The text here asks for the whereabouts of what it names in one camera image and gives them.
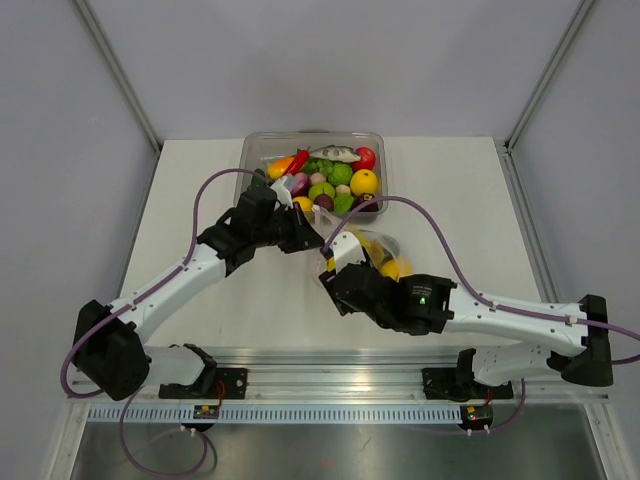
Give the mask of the grey toy fish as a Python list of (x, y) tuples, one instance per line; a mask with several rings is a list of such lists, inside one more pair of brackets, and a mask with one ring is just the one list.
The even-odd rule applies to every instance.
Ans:
[(309, 152), (309, 157), (342, 163), (355, 163), (361, 159), (354, 148), (345, 145), (327, 145), (317, 148)]

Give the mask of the red toy tomato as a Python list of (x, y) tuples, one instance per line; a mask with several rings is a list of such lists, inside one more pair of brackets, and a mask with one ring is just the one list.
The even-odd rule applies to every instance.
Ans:
[(377, 156), (374, 150), (369, 147), (359, 147), (356, 149), (358, 160), (351, 164), (354, 172), (359, 170), (373, 171), (377, 162)]

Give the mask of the dark red toy apple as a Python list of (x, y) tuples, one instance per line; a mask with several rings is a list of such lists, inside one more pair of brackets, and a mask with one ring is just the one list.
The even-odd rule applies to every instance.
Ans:
[(375, 202), (375, 196), (370, 193), (363, 193), (354, 198), (351, 210), (355, 211), (358, 207), (363, 205), (363, 207), (359, 210), (359, 213), (363, 212), (378, 212), (379, 205)]

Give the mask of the clear zip top bag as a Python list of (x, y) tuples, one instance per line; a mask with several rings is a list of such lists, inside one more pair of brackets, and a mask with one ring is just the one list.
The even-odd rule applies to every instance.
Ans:
[(361, 228), (354, 223), (347, 223), (338, 229), (338, 234), (329, 243), (329, 257), (314, 253), (309, 263), (314, 283), (321, 286), (320, 276), (336, 267), (333, 248), (338, 245), (341, 255), (340, 266), (344, 267), (348, 260), (365, 260), (381, 274), (399, 280), (412, 273), (409, 260), (402, 254), (398, 241), (377, 231)]

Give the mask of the clear plastic food container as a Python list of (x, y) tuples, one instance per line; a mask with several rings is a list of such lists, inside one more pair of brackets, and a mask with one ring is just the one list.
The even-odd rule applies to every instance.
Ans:
[[(388, 193), (385, 149), (381, 136), (375, 133), (323, 130), (249, 135), (244, 141), (240, 166), (265, 176), (266, 180), (263, 181), (257, 176), (244, 176), (236, 182), (236, 193), (241, 194), (251, 187), (271, 184), (279, 179), (298, 150), (310, 152), (327, 145), (345, 145), (355, 150), (359, 147), (369, 147), (374, 150), (377, 162), (373, 172), (378, 177), (378, 189), (373, 195), (378, 198)], [(338, 216), (352, 211), (353, 200), (357, 197), (351, 193), (349, 186), (355, 173), (351, 164), (309, 157), (299, 171), (310, 176), (311, 186), (320, 182), (329, 182), (334, 186), (334, 209), (331, 212)]]

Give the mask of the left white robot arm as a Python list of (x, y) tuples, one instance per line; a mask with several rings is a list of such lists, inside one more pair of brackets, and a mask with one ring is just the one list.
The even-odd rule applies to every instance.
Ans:
[(216, 398), (224, 380), (216, 360), (193, 344), (173, 347), (161, 366), (144, 349), (152, 334), (204, 289), (251, 261), (259, 248), (285, 254), (323, 247), (324, 240), (296, 203), (267, 186), (244, 192), (212, 226), (197, 233), (183, 260), (141, 291), (78, 314), (72, 364), (114, 401), (131, 397), (158, 372), (163, 398)]

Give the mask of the purple toy onion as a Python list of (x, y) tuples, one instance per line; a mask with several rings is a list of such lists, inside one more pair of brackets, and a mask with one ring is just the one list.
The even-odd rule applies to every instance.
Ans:
[(293, 198), (306, 196), (311, 187), (310, 176), (304, 172), (298, 172), (294, 175), (294, 186), (291, 189), (291, 196)]

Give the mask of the yellow toy lemon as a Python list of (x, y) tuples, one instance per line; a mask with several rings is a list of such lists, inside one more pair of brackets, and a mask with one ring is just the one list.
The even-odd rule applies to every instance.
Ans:
[(304, 213), (312, 213), (313, 212), (313, 201), (306, 196), (299, 196), (292, 199), (294, 204), (297, 204), (301, 211)]

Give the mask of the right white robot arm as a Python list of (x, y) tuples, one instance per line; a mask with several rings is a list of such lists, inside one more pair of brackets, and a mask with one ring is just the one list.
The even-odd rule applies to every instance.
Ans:
[(464, 397), (551, 372), (583, 387), (614, 383), (607, 304), (601, 296), (510, 306), (474, 295), (448, 278), (414, 274), (395, 281), (365, 263), (325, 271), (319, 281), (340, 315), (363, 313), (382, 329), (509, 340), (503, 347), (459, 352), (452, 383)]

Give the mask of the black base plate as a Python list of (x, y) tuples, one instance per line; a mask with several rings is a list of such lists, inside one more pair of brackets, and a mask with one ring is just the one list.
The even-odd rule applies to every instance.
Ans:
[(514, 398), (512, 384), (497, 387), (475, 381), (458, 381), (454, 367), (433, 367), (421, 370), (423, 393), (427, 400), (448, 400), (464, 403), (471, 400), (510, 400)]
[(205, 368), (190, 385), (162, 384), (158, 396), (171, 400), (243, 400), (249, 371), (245, 368)]

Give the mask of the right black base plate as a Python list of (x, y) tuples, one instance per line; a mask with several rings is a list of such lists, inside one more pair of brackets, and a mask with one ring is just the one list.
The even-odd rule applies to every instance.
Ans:
[(427, 400), (448, 400), (464, 403), (471, 400), (510, 400), (514, 398), (512, 384), (497, 387), (475, 381), (458, 381), (454, 367), (433, 367), (421, 370), (423, 393)]

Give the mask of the aluminium mounting rail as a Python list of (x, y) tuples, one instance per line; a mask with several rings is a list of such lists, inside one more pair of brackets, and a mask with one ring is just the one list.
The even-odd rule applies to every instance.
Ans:
[[(161, 366), (169, 364), (171, 349), (151, 348), (147, 353)], [(407, 351), (359, 350), (353, 352), (318, 351), (306, 354), (290, 352), (258, 352), (233, 349), (205, 349), (218, 367), (245, 368), (248, 373), (246, 397), (243, 400), (171, 400), (184, 402), (229, 401), (422, 401), (421, 370), (433, 367), (456, 368), (460, 351), (466, 348), (442, 347)], [(151, 373), (138, 390), (153, 398), (158, 396), (161, 375)], [(573, 391), (576, 386), (562, 380), (555, 372), (524, 381), (550, 379), (561, 381)], [(60, 382), (70, 397), (77, 399), (107, 396), (97, 386), (88, 390), (90, 379), (78, 373), (70, 362), (64, 362)]]

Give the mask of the red toy chili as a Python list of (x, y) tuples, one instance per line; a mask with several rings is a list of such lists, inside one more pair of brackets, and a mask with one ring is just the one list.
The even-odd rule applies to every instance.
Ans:
[(296, 155), (293, 157), (292, 162), (285, 170), (284, 174), (296, 175), (308, 161), (309, 157), (310, 155), (308, 150), (298, 150)]

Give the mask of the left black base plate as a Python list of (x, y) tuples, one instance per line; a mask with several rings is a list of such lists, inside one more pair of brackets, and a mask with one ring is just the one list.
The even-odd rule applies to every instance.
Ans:
[(249, 371), (245, 368), (205, 368), (190, 385), (162, 384), (158, 396), (171, 400), (243, 400)]

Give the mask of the orange toy citrus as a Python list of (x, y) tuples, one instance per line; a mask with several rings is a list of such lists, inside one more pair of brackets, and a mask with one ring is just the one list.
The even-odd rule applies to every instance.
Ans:
[(372, 170), (357, 170), (350, 180), (351, 193), (354, 196), (374, 194), (378, 189), (378, 177)]

